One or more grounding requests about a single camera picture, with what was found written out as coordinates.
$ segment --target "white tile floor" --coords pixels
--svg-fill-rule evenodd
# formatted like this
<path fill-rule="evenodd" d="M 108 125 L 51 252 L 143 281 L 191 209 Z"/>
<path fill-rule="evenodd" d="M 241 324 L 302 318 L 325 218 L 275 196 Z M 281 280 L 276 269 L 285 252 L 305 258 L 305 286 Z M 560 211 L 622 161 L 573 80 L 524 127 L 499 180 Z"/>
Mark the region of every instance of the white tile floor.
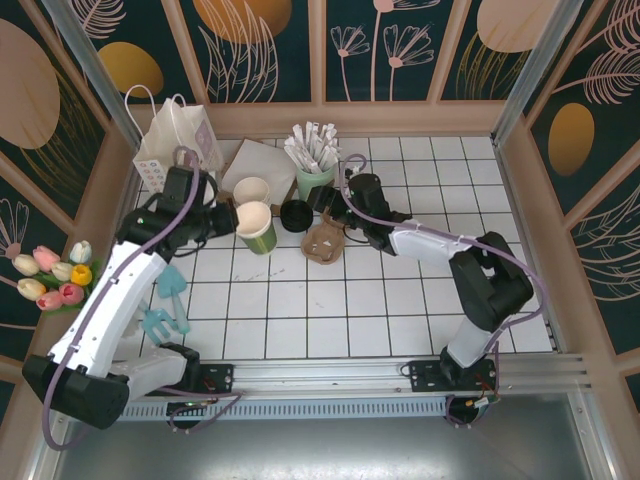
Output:
<path fill-rule="evenodd" d="M 265 142 L 281 146 L 279 140 Z M 239 141 L 220 143 L 229 160 Z M 340 146 L 344 156 L 372 159 L 392 208 L 455 233 L 496 230 L 525 260 L 488 138 L 341 138 Z M 141 192 L 139 203 L 148 197 Z M 450 271 L 350 240 L 338 262 L 320 266 L 301 254 L 304 234 L 287 232 L 277 218 L 275 225 L 278 248 L 270 256 L 255 256 L 228 235 L 172 261 L 189 282 L 181 298 L 191 325 L 173 341 L 203 360 L 387 357 L 438 354 L 456 333 L 463 316 Z M 170 300 L 149 297 L 151 308 L 173 312 Z M 533 299 L 523 312 L 537 305 Z M 500 350 L 552 351 L 550 337 L 537 318 L 505 332 Z M 116 359 L 149 348 L 138 330 L 121 341 Z"/>

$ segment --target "white tulip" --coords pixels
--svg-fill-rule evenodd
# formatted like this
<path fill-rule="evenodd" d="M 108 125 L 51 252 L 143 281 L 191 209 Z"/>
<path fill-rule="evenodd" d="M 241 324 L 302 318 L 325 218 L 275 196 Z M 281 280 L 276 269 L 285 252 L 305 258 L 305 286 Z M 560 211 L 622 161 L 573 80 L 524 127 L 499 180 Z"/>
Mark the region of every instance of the white tulip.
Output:
<path fill-rule="evenodd" d="M 66 262 L 56 262 L 51 265 L 51 273 L 61 282 L 68 282 L 71 278 L 71 271 L 73 270 L 73 265 Z"/>
<path fill-rule="evenodd" d="M 27 300 L 38 300 L 47 293 L 47 288 L 33 278 L 23 278 L 18 282 L 18 292 Z"/>
<path fill-rule="evenodd" d="M 36 262 L 35 258 L 31 255 L 25 255 L 21 253 L 16 258 L 14 258 L 11 263 L 21 274 L 25 277 L 31 277 L 40 271 L 40 267 L 38 266 L 38 262 Z"/>
<path fill-rule="evenodd" d="M 87 263 L 91 260 L 91 253 L 91 244 L 83 240 L 73 246 L 69 259 L 74 263 Z"/>

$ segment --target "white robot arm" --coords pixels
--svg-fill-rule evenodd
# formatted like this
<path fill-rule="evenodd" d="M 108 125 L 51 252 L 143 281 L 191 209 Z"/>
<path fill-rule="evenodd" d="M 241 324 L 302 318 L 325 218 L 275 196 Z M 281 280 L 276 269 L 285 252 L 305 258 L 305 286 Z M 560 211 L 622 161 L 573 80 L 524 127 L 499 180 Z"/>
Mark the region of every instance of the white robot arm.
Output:
<path fill-rule="evenodd" d="M 54 372 L 65 365 L 51 401 L 54 410 L 104 429 L 117 420 L 129 401 L 160 387 L 193 391 L 200 379 L 199 355 L 181 345 L 167 343 L 142 358 L 112 363 L 118 341 L 140 300 L 177 249 L 189 240 L 205 242 L 235 231 L 238 219 L 233 205 L 216 203 L 215 181 L 200 172 L 195 201 L 183 220 L 150 250 L 130 260 L 183 209 L 193 178 L 189 168 L 169 169 L 163 193 L 125 217 L 105 272 L 73 325 L 46 357 L 31 355 L 25 361 L 23 376 L 43 401 Z M 153 203 L 156 210 L 152 212 L 149 206 Z M 123 265 L 124 270 L 114 279 L 110 273 Z M 104 289 L 108 282 L 111 285 Z M 97 309 L 92 308 L 96 301 L 100 302 Z M 87 323 L 87 315 L 94 309 Z M 85 328 L 82 337 L 73 344 L 81 325 Z M 73 354 L 66 358 L 70 348 Z"/>
<path fill-rule="evenodd" d="M 316 187 L 308 203 L 314 210 L 328 213 L 334 220 L 361 229 L 369 244 L 390 255 L 399 255 L 451 269 L 465 320 L 455 337 L 440 353 L 440 373 L 445 384 L 459 386 L 465 373 L 481 361 L 500 325 L 520 311 L 533 296 L 531 282 L 517 265 L 500 255 L 430 233 L 411 220 L 411 215 L 391 211 L 384 198 L 380 179 L 363 173 L 349 180 L 350 203 L 368 216 L 352 211 L 341 193 L 330 187 Z M 380 224 L 371 220 L 382 220 Z M 513 256 L 504 238 L 489 232 L 476 239 Z"/>
<path fill-rule="evenodd" d="M 127 215 L 106 273 L 117 270 L 132 252 L 171 221 L 184 203 L 191 174 L 191 170 L 180 167 L 170 169 L 163 194 L 154 196 L 145 206 Z M 207 175 L 202 177 L 204 180 L 194 203 L 197 207 L 192 207 L 190 214 L 153 251 L 137 256 L 125 268 L 117 283 L 111 285 L 78 344 L 71 345 L 96 301 L 95 293 L 111 281 L 108 274 L 103 275 L 73 325 L 47 357 L 31 355 L 25 362 L 23 375 L 42 400 L 53 372 L 63 362 L 69 347 L 73 348 L 74 354 L 55 389 L 51 404 L 54 410 L 94 427 L 107 428 L 117 420 L 129 401 L 142 395 L 167 385 L 179 385 L 184 391 L 194 388 L 199 355 L 182 346 L 165 344 L 140 359 L 122 363 L 112 361 L 118 341 L 144 292 L 176 250 L 190 239 L 205 241 L 231 233 L 237 226 L 233 206 L 216 205 L 213 201 L 215 182 Z M 207 195 L 209 186 L 214 191 Z M 376 218 L 402 223 L 404 228 L 384 227 L 362 220 L 341 203 L 339 193 L 330 187 L 316 187 L 308 201 L 314 209 L 323 212 L 328 209 L 329 214 L 342 223 L 362 228 L 371 246 L 378 250 L 452 269 L 467 318 L 442 351 L 440 369 L 448 385 L 455 387 L 465 370 L 484 357 L 487 343 L 500 324 L 531 298 L 531 284 L 515 265 L 472 246 L 421 231 L 410 221 L 410 215 L 391 212 L 377 176 L 357 175 L 349 182 L 349 187 L 358 208 Z M 148 206 L 155 200 L 157 208 L 151 212 Z M 481 240 L 510 252 L 498 234 L 489 233 Z M 493 276 L 488 278 L 483 269 L 493 269 Z"/>

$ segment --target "paper cup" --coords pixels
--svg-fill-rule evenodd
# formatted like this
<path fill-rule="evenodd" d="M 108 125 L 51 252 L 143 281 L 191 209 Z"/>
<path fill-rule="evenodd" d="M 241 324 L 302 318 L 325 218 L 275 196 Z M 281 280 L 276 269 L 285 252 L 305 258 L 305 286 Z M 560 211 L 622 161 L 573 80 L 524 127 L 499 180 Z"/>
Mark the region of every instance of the paper cup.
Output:
<path fill-rule="evenodd" d="M 233 199 L 237 205 L 248 202 L 269 204 L 269 184 L 258 177 L 243 178 L 233 189 Z"/>
<path fill-rule="evenodd" d="M 278 238 L 273 227 L 271 209 L 262 202 L 248 202 L 236 209 L 238 226 L 236 235 L 256 255 L 271 253 Z"/>

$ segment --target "light blue plastic fork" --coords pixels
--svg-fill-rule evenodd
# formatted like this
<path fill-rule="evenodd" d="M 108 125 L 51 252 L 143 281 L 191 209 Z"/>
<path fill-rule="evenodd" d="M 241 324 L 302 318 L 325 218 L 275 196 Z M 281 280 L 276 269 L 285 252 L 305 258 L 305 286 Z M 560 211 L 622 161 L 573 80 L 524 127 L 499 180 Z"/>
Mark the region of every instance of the light blue plastic fork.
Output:
<path fill-rule="evenodd" d="M 155 308 L 153 310 L 150 310 L 149 304 L 144 300 L 141 300 L 140 304 L 138 305 L 138 309 L 144 313 L 144 319 L 142 320 L 142 329 L 155 345 L 164 343 L 160 340 L 158 335 L 156 335 L 156 331 L 165 339 L 168 339 L 170 336 L 169 331 L 162 324 L 163 320 L 167 322 L 172 330 L 175 330 L 176 332 L 178 331 L 178 324 L 173 318 L 171 318 L 171 315 L 169 315 L 169 313 L 164 308 Z"/>

